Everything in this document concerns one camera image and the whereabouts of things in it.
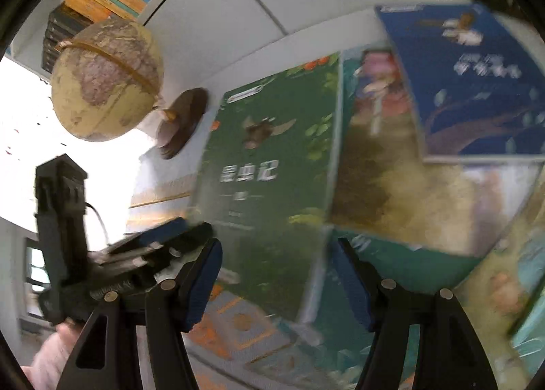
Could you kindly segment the left hand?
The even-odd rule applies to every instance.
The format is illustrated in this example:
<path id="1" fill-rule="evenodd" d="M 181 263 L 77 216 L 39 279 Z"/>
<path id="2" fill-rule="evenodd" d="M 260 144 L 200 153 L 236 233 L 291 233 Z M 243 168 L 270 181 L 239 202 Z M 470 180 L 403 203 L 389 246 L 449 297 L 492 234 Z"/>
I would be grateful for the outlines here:
<path id="1" fill-rule="evenodd" d="M 56 389 L 81 330 L 82 326 L 71 320 L 56 325 L 56 331 L 44 341 L 30 366 L 21 367 L 34 389 Z"/>

